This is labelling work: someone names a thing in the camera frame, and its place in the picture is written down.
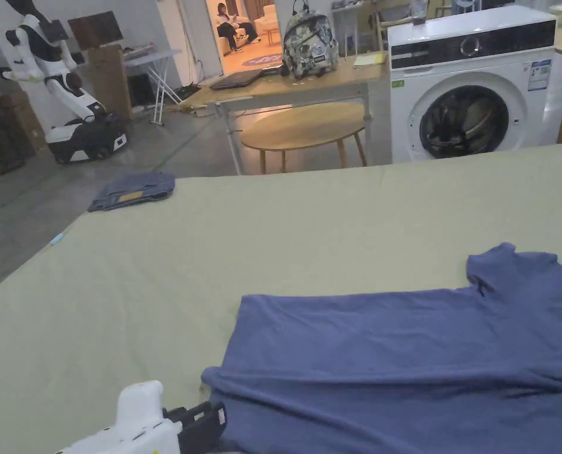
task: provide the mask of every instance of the round wooden table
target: round wooden table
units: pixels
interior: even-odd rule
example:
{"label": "round wooden table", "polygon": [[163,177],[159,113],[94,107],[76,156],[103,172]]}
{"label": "round wooden table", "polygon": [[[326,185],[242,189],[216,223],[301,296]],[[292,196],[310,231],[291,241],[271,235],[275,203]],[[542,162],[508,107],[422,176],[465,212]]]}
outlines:
{"label": "round wooden table", "polygon": [[351,135],[363,166],[367,160],[358,133],[365,129],[363,106],[348,102],[315,104],[290,108],[258,120],[240,135],[248,148],[260,150],[260,172],[266,174],[266,151],[280,151],[282,171],[286,172],[285,153],[336,143],[342,168],[347,166],[343,140]]}

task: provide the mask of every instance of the round rug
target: round rug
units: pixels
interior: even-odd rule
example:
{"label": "round rug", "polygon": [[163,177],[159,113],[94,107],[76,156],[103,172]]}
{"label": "round rug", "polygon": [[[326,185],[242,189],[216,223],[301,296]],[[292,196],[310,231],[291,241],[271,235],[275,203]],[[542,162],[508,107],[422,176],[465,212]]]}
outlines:
{"label": "round rug", "polygon": [[264,55],[263,57],[252,58],[244,61],[243,66],[273,65],[281,63],[283,56],[281,54]]}

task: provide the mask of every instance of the monitor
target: monitor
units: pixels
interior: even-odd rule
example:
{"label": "monitor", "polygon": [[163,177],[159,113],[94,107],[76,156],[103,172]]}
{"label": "monitor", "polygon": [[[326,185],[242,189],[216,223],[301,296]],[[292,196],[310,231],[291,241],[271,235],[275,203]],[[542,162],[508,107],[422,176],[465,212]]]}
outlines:
{"label": "monitor", "polygon": [[112,11],[71,19],[69,25],[81,50],[98,48],[124,39]]}

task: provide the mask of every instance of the laptop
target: laptop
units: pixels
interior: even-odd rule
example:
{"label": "laptop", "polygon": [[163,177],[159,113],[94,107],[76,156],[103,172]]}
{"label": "laptop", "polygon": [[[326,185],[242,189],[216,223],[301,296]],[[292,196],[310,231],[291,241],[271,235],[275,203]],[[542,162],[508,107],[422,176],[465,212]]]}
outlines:
{"label": "laptop", "polygon": [[241,86],[248,86],[254,80],[258,79],[262,74],[262,70],[241,71],[233,73],[218,82],[209,85],[212,90],[238,89]]}

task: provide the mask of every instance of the cardboard box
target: cardboard box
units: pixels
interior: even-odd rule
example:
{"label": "cardboard box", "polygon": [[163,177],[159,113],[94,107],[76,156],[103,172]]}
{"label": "cardboard box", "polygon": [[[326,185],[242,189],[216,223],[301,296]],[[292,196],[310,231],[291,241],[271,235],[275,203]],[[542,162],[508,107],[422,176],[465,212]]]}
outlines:
{"label": "cardboard box", "polygon": [[132,120],[130,90],[119,44],[88,50],[89,74],[94,97],[108,112],[115,112],[126,124]]}
{"label": "cardboard box", "polygon": [[27,155],[50,153],[44,130],[41,128],[25,92],[0,97],[0,117],[11,128],[21,131],[19,135],[22,135],[29,144]]}

